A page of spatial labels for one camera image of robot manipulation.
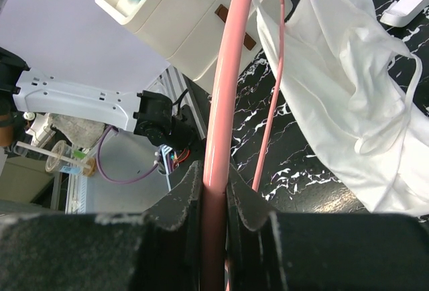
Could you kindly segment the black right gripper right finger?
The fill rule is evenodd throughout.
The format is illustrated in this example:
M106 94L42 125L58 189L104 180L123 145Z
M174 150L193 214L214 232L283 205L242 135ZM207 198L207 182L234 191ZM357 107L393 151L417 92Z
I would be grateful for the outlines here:
M231 168L231 290L427 290L428 230L399 214L283 213Z

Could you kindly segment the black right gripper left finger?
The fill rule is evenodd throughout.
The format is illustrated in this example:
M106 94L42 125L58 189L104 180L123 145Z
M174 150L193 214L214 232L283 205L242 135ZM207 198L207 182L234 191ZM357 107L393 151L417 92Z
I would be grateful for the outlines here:
M1 220L2 290L197 290L202 164L142 213Z

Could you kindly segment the pink clothes hanger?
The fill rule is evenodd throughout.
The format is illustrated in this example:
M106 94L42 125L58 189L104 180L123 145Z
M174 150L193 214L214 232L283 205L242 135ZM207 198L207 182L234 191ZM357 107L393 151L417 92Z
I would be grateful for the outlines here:
M231 0L212 93L202 176L200 289L268 290L279 284L273 207L230 164L237 80L251 0Z

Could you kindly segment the white tank top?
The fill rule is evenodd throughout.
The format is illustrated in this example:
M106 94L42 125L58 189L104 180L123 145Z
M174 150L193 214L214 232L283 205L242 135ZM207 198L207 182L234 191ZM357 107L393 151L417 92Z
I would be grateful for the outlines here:
M379 24L372 0L300 0L257 31L318 159L375 213L428 214L428 118L413 102L422 61Z

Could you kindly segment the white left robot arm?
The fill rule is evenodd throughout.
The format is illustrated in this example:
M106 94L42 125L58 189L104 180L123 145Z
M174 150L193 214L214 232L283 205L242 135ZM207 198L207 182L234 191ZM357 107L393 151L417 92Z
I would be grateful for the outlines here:
M62 81L1 51L1 97L12 111L105 123L183 150L195 130L159 93ZM9 215L1 220L2 290L198 290L202 163L142 213Z

